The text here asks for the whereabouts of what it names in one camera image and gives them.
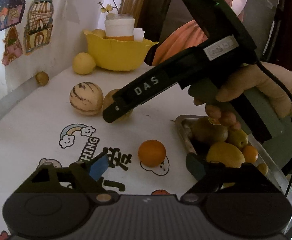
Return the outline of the folded white paper piece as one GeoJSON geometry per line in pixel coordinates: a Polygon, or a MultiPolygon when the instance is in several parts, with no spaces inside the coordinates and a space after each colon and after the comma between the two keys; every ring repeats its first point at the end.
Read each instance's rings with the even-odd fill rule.
{"type": "Polygon", "coordinates": [[[134,28],[134,40],[138,42],[142,42],[144,40],[145,31],[142,28],[134,28]]]}

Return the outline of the white printed table mat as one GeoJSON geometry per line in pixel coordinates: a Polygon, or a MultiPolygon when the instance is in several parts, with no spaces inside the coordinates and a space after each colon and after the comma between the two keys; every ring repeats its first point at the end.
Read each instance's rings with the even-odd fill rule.
{"type": "Polygon", "coordinates": [[[164,190],[181,196],[195,184],[186,168],[186,150],[175,126],[183,114],[203,114],[186,90],[173,86],[136,107],[128,119],[108,124],[101,115],[84,116],[69,102],[72,88],[81,82],[98,85],[103,93],[120,89],[148,70],[142,65],[129,73],[97,70],[80,76],[67,69],[36,89],[0,121],[0,234],[8,231],[2,206],[10,194],[37,167],[52,162],[67,167],[89,161],[106,151],[110,167],[103,187],[126,194],[151,194],[164,190]],[[158,140],[166,158],[157,167],[146,167],[138,158],[139,146],[158,140]]]}

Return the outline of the yellow fruit in bowl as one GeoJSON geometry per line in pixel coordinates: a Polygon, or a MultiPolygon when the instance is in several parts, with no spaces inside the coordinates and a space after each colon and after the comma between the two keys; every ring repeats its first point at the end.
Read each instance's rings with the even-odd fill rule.
{"type": "Polygon", "coordinates": [[[97,35],[100,38],[105,39],[106,38],[106,32],[102,29],[94,29],[91,31],[92,34],[97,35]]]}

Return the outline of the small yellow lemon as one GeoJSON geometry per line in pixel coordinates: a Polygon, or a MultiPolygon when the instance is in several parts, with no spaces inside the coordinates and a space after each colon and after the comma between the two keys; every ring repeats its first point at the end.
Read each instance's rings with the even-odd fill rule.
{"type": "Polygon", "coordinates": [[[88,53],[79,53],[75,55],[72,61],[72,68],[76,74],[91,74],[96,67],[94,58],[88,53]]]}

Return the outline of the white and orange jar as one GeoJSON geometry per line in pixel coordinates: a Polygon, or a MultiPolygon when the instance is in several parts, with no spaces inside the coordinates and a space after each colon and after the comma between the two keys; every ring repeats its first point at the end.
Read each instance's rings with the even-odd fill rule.
{"type": "Polygon", "coordinates": [[[105,20],[106,38],[119,41],[134,40],[135,19],[129,14],[109,14],[105,20]]]}

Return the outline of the brown kiwi with sticker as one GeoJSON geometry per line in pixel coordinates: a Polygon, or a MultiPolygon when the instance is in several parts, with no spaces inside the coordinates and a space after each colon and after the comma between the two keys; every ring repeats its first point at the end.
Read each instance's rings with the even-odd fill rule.
{"type": "Polygon", "coordinates": [[[208,117],[198,118],[190,129],[192,136],[201,142],[225,142],[228,137],[227,127],[211,124],[208,117]]]}

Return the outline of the green yellow apple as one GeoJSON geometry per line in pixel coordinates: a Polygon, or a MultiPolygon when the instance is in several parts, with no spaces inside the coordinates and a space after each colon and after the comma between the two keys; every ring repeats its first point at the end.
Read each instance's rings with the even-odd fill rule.
{"type": "Polygon", "coordinates": [[[248,144],[249,140],[248,135],[242,129],[239,129],[236,131],[229,130],[226,142],[241,150],[248,144]]]}

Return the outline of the metal tray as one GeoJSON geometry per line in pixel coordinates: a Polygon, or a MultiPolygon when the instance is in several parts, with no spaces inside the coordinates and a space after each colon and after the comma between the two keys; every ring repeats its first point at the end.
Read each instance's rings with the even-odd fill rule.
{"type": "MultiPolygon", "coordinates": [[[[196,180],[200,180],[205,174],[202,162],[206,159],[206,152],[202,151],[199,144],[191,140],[192,133],[190,128],[199,118],[198,115],[180,115],[175,119],[177,131],[187,152],[186,168],[196,180]]],[[[261,163],[265,163],[269,168],[266,177],[271,183],[273,183],[273,185],[275,185],[275,187],[277,187],[277,189],[285,193],[289,181],[286,179],[281,169],[275,164],[263,146],[253,137],[253,135],[249,135],[249,144],[254,146],[259,153],[259,157],[254,165],[257,166],[261,163]]],[[[287,199],[292,205],[292,189],[290,189],[287,199]]],[[[290,219],[289,224],[285,228],[284,235],[288,239],[292,239],[292,219],[290,219]]]]}

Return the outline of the yellow pear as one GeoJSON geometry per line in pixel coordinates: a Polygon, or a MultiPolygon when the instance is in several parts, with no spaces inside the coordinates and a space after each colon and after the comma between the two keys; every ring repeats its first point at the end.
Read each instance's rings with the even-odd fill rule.
{"type": "Polygon", "coordinates": [[[216,142],[206,155],[208,163],[222,163],[226,167],[240,168],[245,163],[242,152],[236,146],[226,142],[216,142]]]}

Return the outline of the brownish striped melon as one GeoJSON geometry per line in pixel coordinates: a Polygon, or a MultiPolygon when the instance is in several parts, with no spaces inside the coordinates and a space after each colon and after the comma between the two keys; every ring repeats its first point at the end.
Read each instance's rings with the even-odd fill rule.
{"type": "MultiPolygon", "coordinates": [[[[106,94],[106,96],[104,97],[102,111],[105,110],[107,107],[109,107],[112,103],[114,103],[113,95],[118,91],[119,91],[119,89],[113,89],[106,94]]],[[[129,116],[132,114],[132,112],[133,112],[133,110],[131,109],[130,111],[128,111],[128,113],[125,113],[123,116],[121,116],[116,121],[119,122],[119,121],[123,121],[123,120],[128,119],[129,116]]]]}

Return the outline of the small brown round fruit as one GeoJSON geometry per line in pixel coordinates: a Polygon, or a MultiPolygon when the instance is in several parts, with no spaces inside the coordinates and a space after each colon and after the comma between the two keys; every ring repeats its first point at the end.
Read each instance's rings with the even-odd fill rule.
{"type": "Polygon", "coordinates": [[[269,172],[269,167],[266,165],[266,163],[260,163],[257,165],[257,169],[264,175],[267,176],[269,172]]]}

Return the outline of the yellow plastic bowl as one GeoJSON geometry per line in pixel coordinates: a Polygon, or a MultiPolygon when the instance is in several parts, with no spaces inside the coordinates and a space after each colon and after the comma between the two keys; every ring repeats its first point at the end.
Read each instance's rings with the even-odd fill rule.
{"type": "Polygon", "coordinates": [[[158,44],[147,39],[142,42],[104,39],[86,29],[83,33],[87,41],[87,53],[94,58],[96,65],[116,72],[136,70],[144,62],[148,51],[158,44]]]}

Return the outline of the orange tangerine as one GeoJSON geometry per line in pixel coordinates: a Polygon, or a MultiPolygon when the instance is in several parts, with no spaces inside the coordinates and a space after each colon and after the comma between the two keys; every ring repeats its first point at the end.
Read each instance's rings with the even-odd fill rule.
{"type": "Polygon", "coordinates": [[[257,149],[252,146],[252,145],[246,145],[242,150],[241,150],[245,161],[247,163],[252,163],[254,164],[258,160],[259,153],[257,149]]]}
{"type": "Polygon", "coordinates": [[[139,146],[138,158],[146,167],[157,167],[166,158],[166,148],[158,140],[144,141],[139,146]]]}

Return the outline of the yellow flower sprig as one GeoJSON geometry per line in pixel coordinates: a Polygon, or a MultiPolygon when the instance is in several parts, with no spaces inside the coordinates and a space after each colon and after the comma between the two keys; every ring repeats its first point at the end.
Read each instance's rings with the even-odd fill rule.
{"type": "Polygon", "coordinates": [[[103,2],[99,1],[98,5],[100,6],[100,11],[102,14],[114,14],[119,13],[118,5],[116,4],[115,0],[111,0],[111,3],[107,3],[106,5],[103,2]]]}

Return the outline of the houses drawing paper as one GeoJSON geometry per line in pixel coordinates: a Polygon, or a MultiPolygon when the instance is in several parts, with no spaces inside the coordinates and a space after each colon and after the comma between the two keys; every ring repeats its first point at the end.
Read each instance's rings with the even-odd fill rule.
{"type": "Polygon", "coordinates": [[[0,100],[43,71],[70,66],[97,26],[100,0],[0,0],[0,100]]]}

